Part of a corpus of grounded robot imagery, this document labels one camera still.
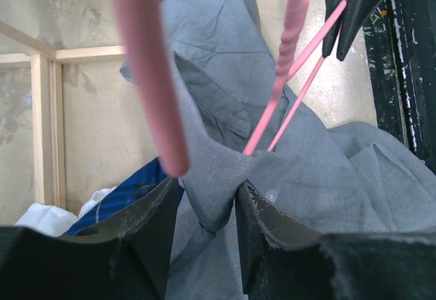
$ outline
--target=wooden rack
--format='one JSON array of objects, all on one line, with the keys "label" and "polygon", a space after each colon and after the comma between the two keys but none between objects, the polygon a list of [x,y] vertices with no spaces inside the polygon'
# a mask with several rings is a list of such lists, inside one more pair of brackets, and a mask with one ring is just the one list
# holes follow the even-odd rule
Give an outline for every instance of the wooden rack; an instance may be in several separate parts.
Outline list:
[{"label": "wooden rack", "polygon": [[65,208],[62,65],[117,61],[125,50],[122,46],[55,50],[1,21],[0,44],[13,52],[0,55],[0,68],[31,67],[35,202]]}]

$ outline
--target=wooden frame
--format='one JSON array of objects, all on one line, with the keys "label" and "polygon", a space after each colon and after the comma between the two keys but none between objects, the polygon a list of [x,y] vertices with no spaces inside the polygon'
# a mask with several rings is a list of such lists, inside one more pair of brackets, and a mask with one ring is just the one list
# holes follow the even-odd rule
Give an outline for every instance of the wooden frame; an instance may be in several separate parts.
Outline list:
[{"label": "wooden frame", "polygon": [[55,50],[0,21],[0,68],[31,66],[35,202],[66,207],[62,65],[121,60],[122,46]]}]

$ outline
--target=pink hanger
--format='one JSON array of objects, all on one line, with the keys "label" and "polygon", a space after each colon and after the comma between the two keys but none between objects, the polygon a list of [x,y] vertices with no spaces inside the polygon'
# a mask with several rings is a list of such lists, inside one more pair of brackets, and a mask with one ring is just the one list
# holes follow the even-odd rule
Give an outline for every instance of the pink hanger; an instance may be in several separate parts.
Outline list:
[{"label": "pink hanger", "polygon": [[[279,59],[276,65],[277,78],[270,101],[247,143],[244,154],[251,155],[255,151],[279,103],[286,82],[295,75],[321,43],[339,19],[346,4],[346,0],[339,4],[320,32],[294,62],[296,44],[304,25],[309,0],[287,0],[285,28],[281,35]],[[139,88],[146,120],[159,152],[161,165],[169,175],[182,176],[189,169],[189,153],[164,46],[159,0],[114,0],[114,6],[121,37],[129,54],[131,72]],[[289,115],[269,146],[269,151],[277,144],[323,62],[323,58],[318,61]]]},{"label": "pink hanger", "polygon": [[162,168],[179,177],[189,169],[189,153],[168,53],[160,0],[114,0],[121,38],[138,86]]},{"label": "pink hanger", "polygon": [[[298,3],[300,5],[294,5],[294,7],[291,7],[294,4],[294,2],[292,1],[295,1],[295,3]],[[301,66],[303,66],[303,64],[310,57],[313,51],[315,51],[317,46],[322,42],[322,40],[326,37],[328,32],[332,29],[333,25],[339,19],[339,17],[345,10],[345,7],[347,6],[347,0],[342,0],[340,4],[337,6],[336,10],[328,18],[324,26],[317,33],[317,35],[303,50],[301,55],[294,62],[292,62],[296,50],[296,43],[298,41],[298,36],[302,30],[302,26],[304,25],[304,20],[302,21],[301,18],[305,17],[307,14],[307,6],[301,5],[305,1],[306,0],[287,0],[285,22],[284,22],[285,29],[281,35],[279,58],[277,60],[277,65],[276,65],[277,77],[272,87],[272,94],[268,104],[266,105],[265,111],[262,117],[260,118],[258,125],[254,129],[254,132],[251,135],[251,138],[249,139],[247,146],[244,149],[245,155],[252,155],[253,152],[255,151],[255,148],[257,147],[260,139],[262,138],[262,135],[265,132],[271,118],[273,117],[277,105],[279,104],[281,93],[283,92],[283,88],[286,82],[290,80],[297,73],[297,71],[301,68]],[[268,147],[268,151],[272,151],[277,145],[277,143],[279,142],[279,139],[283,135],[287,125],[289,124],[295,112],[297,111],[298,107],[300,106],[303,97],[306,95],[307,91],[309,90],[309,87],[311,86],[313,80],[315,79],[316,74],[319,72],[324,60],[325,58],[323,57],[321,57],[318,60],[314,70],[312,71],[312,74],[310,75],[309,79],[307,80],[304,87],[302,88],[302,91],[298,95],[294,105],[292,106],[291,111],[285,118],[285,121],[283,122],[282,126],[280,127],[279,131],[277,132],[276,136],[274,137],[270,146]]]}]

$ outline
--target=plaid fabric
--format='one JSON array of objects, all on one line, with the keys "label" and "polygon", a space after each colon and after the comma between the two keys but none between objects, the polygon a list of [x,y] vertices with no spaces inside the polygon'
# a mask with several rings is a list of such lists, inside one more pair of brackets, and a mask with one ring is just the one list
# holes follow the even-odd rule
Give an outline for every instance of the plaid fabric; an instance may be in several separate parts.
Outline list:
[{"label": "plaid fabric", "polygon": [[[75,235],[83,228],[104,220],[126,208],[148,194],[166,177],[167,174],[162,171],[159,160],[155,158],[109,193],[92,210],[80,218],[65,235]],[[180,202],[184,192],[181,186],[179,192],[178,200]]]}]

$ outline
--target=paint-chipped surface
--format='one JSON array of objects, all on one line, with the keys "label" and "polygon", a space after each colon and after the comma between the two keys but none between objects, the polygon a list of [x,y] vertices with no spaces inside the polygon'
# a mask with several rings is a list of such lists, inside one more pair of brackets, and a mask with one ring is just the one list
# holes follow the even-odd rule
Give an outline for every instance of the paint-chipped surface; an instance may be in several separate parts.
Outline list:
[{"label": "paint-chipped surface", "polygon": [[110,0],[0,0],[0,19],[58,49],[119,44]]},{"label": "paint-chipped surface", "polygon": [[435,8],[435,0],[385,0],[378,12],[386,14],[371,14],[365,27],[379,127],[398,138],[433,172]]},{"label": "paint-chipped surface", "polygon": [[0,224],[33,201],[30,69],[0,70]]}]

